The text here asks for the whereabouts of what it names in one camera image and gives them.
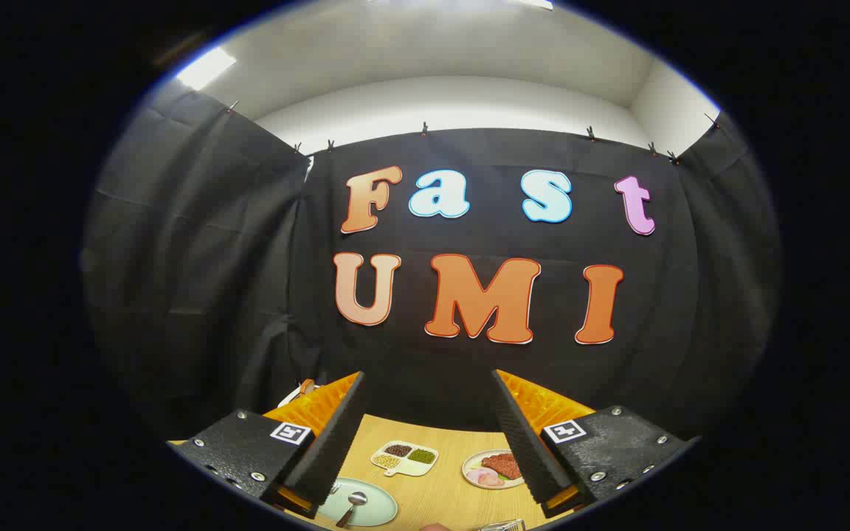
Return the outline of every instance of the light green plate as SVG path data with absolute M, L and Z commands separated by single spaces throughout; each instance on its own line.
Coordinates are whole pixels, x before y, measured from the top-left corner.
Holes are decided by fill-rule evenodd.
M 350 517 L 349 525 L 360 525 L 360 527 L 382 525 L 392 521 L 392 518 L 398 514 L 398 504 L 395 503 L 395 499 L 380 487 L 348 477 L 338 477 L 336 483 L 340 483 L 340 488 L 334 494 L 327 496 L 327 501 L 317 508 L 317 512 L 324 517 L 333 521 L 340 520 L 350 508 L 347 497 L 358 490 L 367 495 L 367 503 L 357 505 Z

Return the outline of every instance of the divided tray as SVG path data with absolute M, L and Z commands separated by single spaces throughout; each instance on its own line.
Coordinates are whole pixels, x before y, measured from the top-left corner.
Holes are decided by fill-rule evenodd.
M 389 448 L 393 445 L 402 445 L 408 446 L 411 450 L 408 450 L 408 453 L 405 453 L 404 456 L 395 456 L 395 454 L 388 454 L 385 449 Z M 432 459 L 431 463 L 422 463 L 419 461 L 414 461 L 409 459 L 412 454 L 415 453 L 416 450 L 419 451 L 428 451 L 428 453 L 434 454 L 435 459 Z M 388 463 L 380 462 L 377 463 L 376 460 L 379 457 L 385 457 L 381 459 L 381 461 L 393 461 L 395 464 L 393 466 L 388 466 Z M 438 450 L 434 448 L 428 448 L 427 446 L 422 446 L 421 444 L 415 444 L 411 442 L 406 442 L 404 440 L 391 440 L 388 443 L 385 443 L 380 447 L 379 450 L 374 451 L 371 457 L 369 457 L 369 461 L 372 464 L 376 465 L 379 468 L 385 468 L 385 475 L 393 476 L 397 473 L 403 473 L 405 475 L 425 475 L 427 471 L 432 470 L 432 467 L 435 466 L 435 463 L 438 462 Z

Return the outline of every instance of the light blue letter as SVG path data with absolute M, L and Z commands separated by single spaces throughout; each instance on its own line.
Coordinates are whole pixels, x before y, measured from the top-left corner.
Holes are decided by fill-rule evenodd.
M 573 191 L 573 185 L 560 172 L 530 170 L 520 179 L 520 189 L 532 198 L 523 201 L 523 214 L 530 221 L 559 223 L 573 212 L 573 202 L 567 195 Z
M 439 181 L 438 186 L 431 186 Z M 465 201 L 465 188 L 468 181 L 465 176 L 454 170 L 436 170 L 428 172 L 418 178 L 415 186 L 424 188 L 412 194 L 409 199 L 409 209 L 412 214 L 422 218 L 431 218 L 441 214 L 445 218 L 461 218 L 471 208 L 471 204 Z

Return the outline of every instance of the black curtain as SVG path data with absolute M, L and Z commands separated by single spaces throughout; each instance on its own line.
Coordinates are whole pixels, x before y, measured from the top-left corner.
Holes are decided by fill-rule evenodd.
M 314 371 L 291 353 L 306 350 L 287 302 L 306 169 L 280 139 L 178 82 L 136 111 L 108 156 L 81 252 L 91 321 L 163 437 L 234 407 L 272 409 Z
M 672 164 L 631 145 L 552 131 L 434 131 L 357 142 L 310 161 L 218 102 L 169 85 L 139 110 L 92 199 L 82 268 L 108 365 L 163 437 L 188 437 L 234 407 L 269 410 L 304 378 L 369 378 L 368 413 L 496 431 L 499 367 L 601 408 L 624 404 L 681 437 L 719 419 L 758 362 L 778 302 L 780 245 L 762 171 L 726 115 Z M 347 179 L 391 165 L 379 224 L 342 235 Z M 418 218 L 425 172 L 468 179 L 461 218 Z M 571 216 L 534 223 L 520 178 L 563 172 Z M 628 226 L 613 184 L 651 192 L 649 236 Z M 401 256 L 391 313 L 375 327 L 334 305 L 334 253 Z M 472 261 L 484 286 L 530 258 L 526 345 L 429 336 L 432 256 Z M 579 345 L 587 266 L 623 269 L 604 345 Z
M 487 377 L 499 367 L 573 400 L 625 404 L 690 437 L 718 419 L 762 353 L 779 289 L 779 242 L 762 172 L 728 117 L 682 155 L 681 164 L 620 142 L 591 142 L 550 131 L 457 130 L 397 135 L 317 154 L 294 230 L 292 310 L 310 340 L 323 343 L 322 377 L 367 371 L 369 413 L 452 429 L 497 430 Z M 390 165 L 378 225 L 342 235 L 347 179 Z M 418 218 L 408 200 L 425 172 L 466 176 L 461 218 Z M 573 185 L 571 216 L 530 222 L 520 178 L 531 169 L 563 172 Z M 635 176 L 650 190 L 649 236 L 628 226 L 613 184 Z M 377 253 L 401 256 L 387 320 L 348 322 L 334 305 L 337 252 L 363 255 L 356 299 L 371 305 Z M 472 261 L 487 286 L 507 258 L 530 258 L 533 341 L 503 345 L 481 335 L 429 336 L 439 253 Z M 579 345 L 587 308 L 587 266 L 623 269 L 613 315 L 615 338 Z

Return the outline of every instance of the spoon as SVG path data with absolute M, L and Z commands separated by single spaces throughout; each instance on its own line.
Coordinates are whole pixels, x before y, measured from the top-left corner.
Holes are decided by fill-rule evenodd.
M 350 496 L 347 497 L 347 500 L 350 500 L 352 505 L 348 508 L 347 512 L 343 514 L 343 518 L 340 518 L 340 520 L 336 523 L 337 527 L 345 527 L 345 525 L 347 525 L 347 522 L 350 521 L 350 517 L 353 516 L 353 510 L 355 510 L 356 505 L 367 503 L 367 497 L 365 497 L 365 494 L 360 491 L 350 494 Z

